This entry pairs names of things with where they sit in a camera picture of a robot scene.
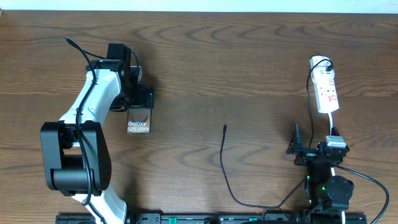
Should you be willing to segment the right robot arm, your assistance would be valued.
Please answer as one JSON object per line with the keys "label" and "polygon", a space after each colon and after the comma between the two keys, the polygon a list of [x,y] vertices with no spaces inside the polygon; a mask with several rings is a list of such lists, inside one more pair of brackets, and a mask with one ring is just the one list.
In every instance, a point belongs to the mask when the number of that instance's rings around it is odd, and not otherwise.
{"label": "right robot arm", "polygon": [[344,223],[345,211],[353,196],[354,184],[347,178],[336,175],[332,163],[340,164],[349,152],[349,147],[336,128],[332,134],[319,142],[317,147],[305,147],[299,126],[293,128],[292,140],[287,154],[294,154],[294,164],[305,166],[305,197],[310,207],[297,215],[302,223]]}

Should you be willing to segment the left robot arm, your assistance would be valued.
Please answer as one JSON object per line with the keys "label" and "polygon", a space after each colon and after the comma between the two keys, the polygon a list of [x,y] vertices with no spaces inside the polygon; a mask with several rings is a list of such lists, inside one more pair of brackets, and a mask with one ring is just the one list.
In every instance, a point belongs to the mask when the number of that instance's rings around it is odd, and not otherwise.
{"label": "left robot arm", "polygon": [[128,134],[151,131],[154,90],[141,83],[142,67],[124,44],[109,44],[101,57],[83,50],[86,80],[70,109],[40,130],[45,181],[50,190],[80,202],[86,215],[57,215],[56,223],[135,223],[136,216],[113,189],[112,163],[103,133],[109,112],[127,113]]}

